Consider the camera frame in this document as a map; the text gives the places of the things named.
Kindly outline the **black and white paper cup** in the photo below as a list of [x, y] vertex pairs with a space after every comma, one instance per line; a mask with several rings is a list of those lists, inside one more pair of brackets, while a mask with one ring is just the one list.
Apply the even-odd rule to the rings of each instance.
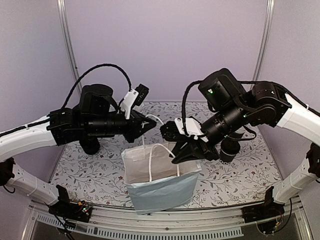
[[241, 146], [237, 141], [225, 139], [220, 144], [219, 157], [223, 163], [230, 163], [240, 152]]

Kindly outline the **light blue paper bag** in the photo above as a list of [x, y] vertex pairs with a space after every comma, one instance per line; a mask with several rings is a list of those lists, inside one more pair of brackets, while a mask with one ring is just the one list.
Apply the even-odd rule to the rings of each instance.
[[169, 142], [127, 148], [121, 153], [124, 184], [138, 215], [188, 204], [202, 171], [198, 160], [173, 164]]

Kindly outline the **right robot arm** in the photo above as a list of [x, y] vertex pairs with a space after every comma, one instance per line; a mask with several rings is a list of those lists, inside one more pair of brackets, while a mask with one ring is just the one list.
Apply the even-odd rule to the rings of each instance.
[[320, 115], [301, 102], [284, 86], [271, 81], [253, 81], [245, 90], [222, 68], [194, 84], [205, 97], [214, 115], [203, 123], [188, 118], [185, 113], [175, 119], [178, 136], [184, 137], [175, 147], [173, 163], [211, 159], [211, 149], [246, 125], [268, 125], [290, 130], [311, 141], [305, 159], [287, 178], [270, 187], [258, 213], [269, 218], [292, 196], [320, 177]]

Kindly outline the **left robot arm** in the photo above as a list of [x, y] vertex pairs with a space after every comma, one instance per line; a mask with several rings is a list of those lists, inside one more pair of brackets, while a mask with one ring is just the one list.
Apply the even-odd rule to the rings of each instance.
[[99, 139], [121, 135], [133, 143], [156, 126], [151, 118], [135, 110], [149, 93], [143, 84], [130, 88], [120, 102], [113, 98], [113, 89], [104, 84], [85, 85], [79, 103], [60, 109], [31, 123], [0, 134], [0, 184], [15, 187], [36, 198], [63, 216], [74, 213], [74, 205], [64, 187], [51, 186], [26, 172], [15, 163], [16, 155], [52, 146], [79, 142], [88, 155], [100, 149]]

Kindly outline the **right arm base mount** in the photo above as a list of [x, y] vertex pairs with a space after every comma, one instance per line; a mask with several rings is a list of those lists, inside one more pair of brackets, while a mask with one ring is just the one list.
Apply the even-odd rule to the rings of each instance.
[[273, 218], [285, 213], [284, 206], [274, 202], [246, 206], [241, 209], [242, 218], [245, 223]]

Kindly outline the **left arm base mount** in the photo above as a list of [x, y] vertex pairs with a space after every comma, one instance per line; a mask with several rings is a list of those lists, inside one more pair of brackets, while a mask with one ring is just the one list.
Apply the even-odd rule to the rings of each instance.
[[68, 220], [88, 223], [90, 221], [93, 206], [84, 200], [73, 203], [59, 200], [53, 205], [49, 205], [49, 213]]

